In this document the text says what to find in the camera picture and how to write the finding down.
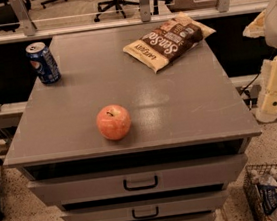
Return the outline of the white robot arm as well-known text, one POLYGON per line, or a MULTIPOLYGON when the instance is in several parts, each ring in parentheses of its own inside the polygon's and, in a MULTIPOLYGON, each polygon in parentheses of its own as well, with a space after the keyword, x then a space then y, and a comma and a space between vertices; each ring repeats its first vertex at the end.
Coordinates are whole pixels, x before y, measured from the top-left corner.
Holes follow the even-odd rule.
MULTIPOLYGON (((266 44, 277 49, 277 0, 270 0, 268 6, 243 32, 245 37, 265 38, 266 44)), ((264 60, 261 66, 261 90, 258 94, 256 119, 270 123, 277 119, 277 55, 264 60)))

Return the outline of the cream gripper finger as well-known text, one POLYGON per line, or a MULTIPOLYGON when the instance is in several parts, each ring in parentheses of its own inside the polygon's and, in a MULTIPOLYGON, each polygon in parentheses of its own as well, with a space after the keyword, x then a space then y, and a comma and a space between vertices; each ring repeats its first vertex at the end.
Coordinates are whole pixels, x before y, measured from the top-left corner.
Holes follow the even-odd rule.
POLYGON ((261 93, 257 100, 255 117, 260 122, 271 123, 277 119, 277 92, 261 93))

